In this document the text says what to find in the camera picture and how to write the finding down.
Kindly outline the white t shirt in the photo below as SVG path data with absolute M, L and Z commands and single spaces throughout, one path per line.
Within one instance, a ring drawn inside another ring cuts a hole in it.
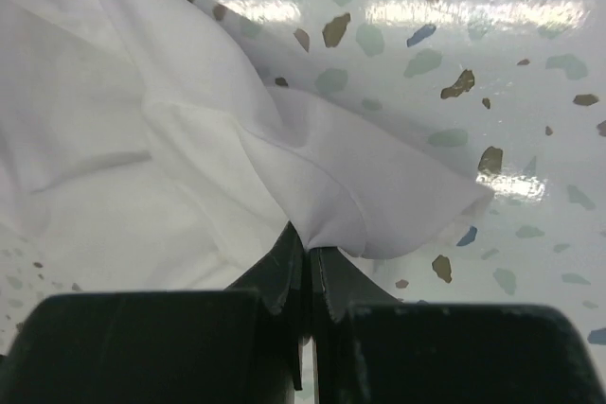
M 1 0 L 1 223 L 88 290 L 214 287 L 286 224 L 386 259 L 491 191 L 357 114 L 266 86 L 186 0 Z

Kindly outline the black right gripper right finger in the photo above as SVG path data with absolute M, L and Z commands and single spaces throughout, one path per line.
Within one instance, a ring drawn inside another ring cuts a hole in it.
M 601 403 L 578 331 L 536 305 L 404 303 L 338 250 L 310 253 L 319 403 Z

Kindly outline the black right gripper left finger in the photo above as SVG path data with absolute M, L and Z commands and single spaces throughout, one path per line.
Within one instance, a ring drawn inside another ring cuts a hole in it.
M 291 403 L 302 387 L 303 255 L 287 226 L 224 290 L 49 297 L 1 359 L 1 399 Z

